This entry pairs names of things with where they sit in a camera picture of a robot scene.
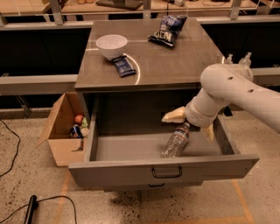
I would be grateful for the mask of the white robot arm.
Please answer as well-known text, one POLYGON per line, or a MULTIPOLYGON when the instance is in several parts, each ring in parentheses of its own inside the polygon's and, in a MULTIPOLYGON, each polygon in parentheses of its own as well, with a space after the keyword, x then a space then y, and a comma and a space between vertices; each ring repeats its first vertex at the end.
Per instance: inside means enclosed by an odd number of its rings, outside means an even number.
POLYGON ((200 76, 201 90, 187 103, 164 115, 163 123, 208 128, 218 113, 234 104, 280 132, 280 94, 253 82, 252 70, 243 64, 213 64, 200 76))

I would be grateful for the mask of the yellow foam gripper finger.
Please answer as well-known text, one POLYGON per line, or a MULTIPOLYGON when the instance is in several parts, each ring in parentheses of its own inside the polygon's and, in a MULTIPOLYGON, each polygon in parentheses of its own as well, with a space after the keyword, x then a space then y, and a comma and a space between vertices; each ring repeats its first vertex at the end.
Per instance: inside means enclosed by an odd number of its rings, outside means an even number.
POLYGON ((185 117, 185 107, 176 108, 171 112, 166 113, 163 118, 163 123, 182 123, 185 117))
POLYGON ((214 141, 214 126, 212 124, 206 128, 201 128, 200 131, 206 136, 210 143, 214 141))

